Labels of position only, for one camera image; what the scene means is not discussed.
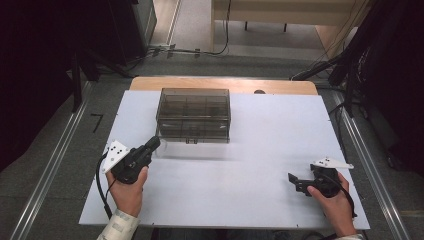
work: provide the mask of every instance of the gray carpet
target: gray carpet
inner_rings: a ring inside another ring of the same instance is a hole
[[[183,75],[183,76],[238,76],[252,78],[285,79],[311,65],[309,61],[266,59],[255,57],[216,58],[201,55],[167,54],[148,58],[134,68],[131,73],[142,76]],[[81,226],[78,224],[87,191],[90,188],[95,166],[101,156],[109,131],[112,127],[123,92],[129,88],[131,79],[116,74],[102,76],[94,85],[89,102],[62,164],[53,179],[47,197],[28,234],[28,239],[95,239],[102,227]],[[328,109],[335,106],[333,91],[319,90]],[[16,225],[27,197],[34,189],[44,166],[50,157],[61,131],[63,131],[72,108],[72,97],[58,109],[55,116],[45,126],[31,148],[20,159],[0,173],[0,203],[3,218],[0,220],[0,239],[8,239]],[[99,117],[103,118],[93,132]],[[380,173],[390,193],[401,211],[424,209],[423,178],[411,172],[396,172],[385,162],[384,151],[378,143],[369,123],[357,115],[365,138],[375,151]],[[347,158],[355,165],[352,176],[362,204],[371,224],[366,234],[369,239],[393,239],[380,205],[371,189],[367,176],[358,160],[349,134],[342,124],[342,138],[346,146]],[[412,239],[424,236],[423,217],[403,217]],[[151,229],[141,228],[138,239],[148,239]],[[293,232],[294,239],[304,232]]]

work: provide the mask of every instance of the sleeve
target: sleeve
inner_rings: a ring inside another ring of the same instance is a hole
[[[130,240],[139,219],[116,209],[108,225],[97,240]]]
[[[350,235],[350,236],[346,236],[346,237],[341,237],[341,238],[337,238],[338,240],[358,240],[358,239],[364,239],[364,237],[361,234],[355,234],[355,235]]]

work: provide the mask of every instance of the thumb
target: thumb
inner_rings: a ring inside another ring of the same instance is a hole
[[[312,187],[312,186],[308,186],[308,192],[312,195],[313,198],[315,198],[319,203],[322,203],[325,200],[324,195],[321,194],[321,192]]]

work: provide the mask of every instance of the person's left hand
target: person's left hand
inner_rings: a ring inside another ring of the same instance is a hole
[[[138,217],[141,211],[143,200],[143,185],[147,180],[148,167],[143,167],[138,175],[138,180],[133,184],[125,184],[116,180],[110,188],[113,200],[115,200],[116,207],[122,212],[129,214],[133,217]],[[110,186],[115,177],[111,171],[106,173],[108,186]]]

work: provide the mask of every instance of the floor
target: floor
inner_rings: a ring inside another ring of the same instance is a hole
[[[180,49],[199,48],[209,51],[206,27],[209,24],[209,1],[154,2],[158,25],[152,46],[168,47],[176,44]],[[225,36],[221,31],[222,23],[215,24],[215,49],[218,50],[223,47]],[[229,50],[224,54],[225,57],[196,57],[190,54],[169,57],[159,54],[145,59],[131,73],[145,76],[287,79],[309,69],[317,61],[326,59],[313,26],[289,24],[286,33],[282,32],[282,25],[279,24],[249,23],[247,32],[244,31],[244,23],[230,22],[229,26]],[[329,90],[325,81],[330,72],[331,69],[328,69],[312,78],[329,110],[337,105],[336,91]],[[11,239],[94,239],[101,232],[102,226],[81,226],[78,221],[93,180],[97,159],[104,149],[122,94],[130,83],[131,79],[116,74],[103,75],[98,83],[87,82],[84,88],[86,102],[80,112],[70,112],[73,99],[68,99],[28,151],[0,173],[0,203],[3,210],[0,239],[8,239],[10,236],[13,236]],[[331,119],[337,130],[337,121],[334,116]],[[401,219],[410,239],[422,239],[424,179],[413,172],[398,172],[388,167],[384,149],[373,134],[372,126],[361,113],[357,113],[355,122],[369,145],[374,164],[398,210],[399,216],[389,217]],[[371,224],[371,230],[366,231],[366,235],[369,239],[399,239],[394,237],[393,228],[386,220],[388,213],[382,211],[382,202],[376,197],[376,189],[370,186],[371,179],[362,167],[360,153],[346,127],[348,124],[345,122],[341,126],[339,136],[346,146],[347,158],[357,166],[352,176],[363,197],[362,203]],[[44,185],[39,182],[43,178],[47,179]],[[36,201],[36,205],[28,205],[31,196],[38,196],[40,201]],[[29,221],[19,225],[23,214],[26,214]],[[149,239],[151,230],[140,228],[137,239]],[[300,239],[302,234],[293,232],[294,239]]]

